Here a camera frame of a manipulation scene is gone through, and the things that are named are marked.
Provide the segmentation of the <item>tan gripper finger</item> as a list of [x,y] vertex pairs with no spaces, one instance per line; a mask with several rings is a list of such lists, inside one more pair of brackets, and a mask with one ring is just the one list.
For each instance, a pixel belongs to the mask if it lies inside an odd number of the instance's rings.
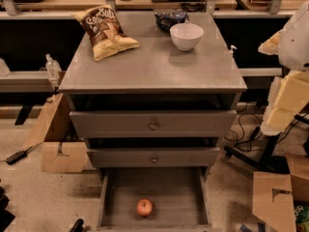
[[285,77],[275,77],[270,85],[262,133],[277,135],[283,132],[308,102],[308,72],[290,71]]
[[277,55],[281,31],[277,31],[268,40],[261,43],[258,51],[265,55]]

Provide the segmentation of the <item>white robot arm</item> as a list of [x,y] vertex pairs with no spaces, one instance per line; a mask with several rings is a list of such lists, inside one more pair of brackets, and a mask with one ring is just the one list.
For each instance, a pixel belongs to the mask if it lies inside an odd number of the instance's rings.
[[258,51],[277,55],[279,63],[290,70],[285,77],[275,77],[272,81],[261,124],[263,134],[277,135],[309,103],[309,2],[304,2]]

